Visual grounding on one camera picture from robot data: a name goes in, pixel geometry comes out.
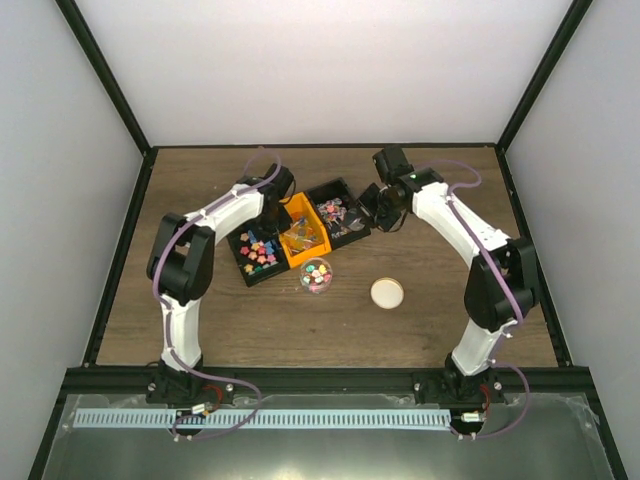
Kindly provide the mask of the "black bin with star candies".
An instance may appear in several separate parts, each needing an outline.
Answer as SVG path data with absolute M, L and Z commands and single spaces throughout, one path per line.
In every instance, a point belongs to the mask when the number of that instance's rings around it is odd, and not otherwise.
M 226 236 L 226 241 L 247 287 L 290 269 L 279 238 L 267 233 L 255 220 L 234 229 Z

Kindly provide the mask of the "metal scoop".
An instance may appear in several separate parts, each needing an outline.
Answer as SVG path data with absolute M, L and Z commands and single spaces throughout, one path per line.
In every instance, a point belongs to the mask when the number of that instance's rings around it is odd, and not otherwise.
M 360 208 L 350 208 L 344 214 L 341 225 L 349 232 L 360 232 L 370 228 L 370 219 Z

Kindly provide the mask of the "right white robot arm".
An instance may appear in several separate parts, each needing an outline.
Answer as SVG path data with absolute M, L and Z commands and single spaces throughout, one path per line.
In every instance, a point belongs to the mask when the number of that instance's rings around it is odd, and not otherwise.
M 457 161 L 474 179 L 449 184 L 431 164 L 409 163 L 399 146 L 375 153 L 372 162 L 383 185 L 368 187 L 360 201 L 373 226 L 392 232 L 412 214 L 435 229 L 469 268 L 464 292 L 469 321 L 444 378 L 447 396 L 468 402 L 479 392 L 478 375 L 492 365 L 498 344 L 539 303 L 535 247 L 527 238 L 512 238 L 491 226 L 457 196 L 482 183 L 472 167 Z

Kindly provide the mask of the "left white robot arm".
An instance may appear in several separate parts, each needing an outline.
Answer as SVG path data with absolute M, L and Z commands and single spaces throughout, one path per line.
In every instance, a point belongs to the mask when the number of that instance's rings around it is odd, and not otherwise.
M 284 199 L 293 184 L 290 170 L 275 162 L 265 176 L 243 176 L 206 206 L 162 218 L 147 277 L 163 316 L 161 361 L 176 371 L 168 388 L 181 403 L 194 403 L 204 392 L 205 381 L 194 372 L 202 359 L 199 310 L 213 279 L 217 244 L 247 222 L 255 221 L 271 238 L 288 229 L 291 217 Z

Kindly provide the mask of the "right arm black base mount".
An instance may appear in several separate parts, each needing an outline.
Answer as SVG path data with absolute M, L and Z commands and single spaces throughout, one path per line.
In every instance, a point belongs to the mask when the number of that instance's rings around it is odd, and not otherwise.
M 490 368 L 466 376 L 453 360 L 452 353 L 445 357 L 442 368 L 429 368 L 412 374 L 415 401 L 421 404 L 475 405 L 489 400 L 503 403 L 504 396 L 494 388 L 496 375 Z

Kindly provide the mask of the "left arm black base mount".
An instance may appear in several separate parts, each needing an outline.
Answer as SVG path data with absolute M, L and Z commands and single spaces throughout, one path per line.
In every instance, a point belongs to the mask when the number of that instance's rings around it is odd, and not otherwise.
M 230 404 L 233 397 L 234 387 L 228 390 L 226 383 L 175 370 L 163 361 L 159 361 L 155 367 L 146 393 L 149 404 L 183 407 L 207 402 Z

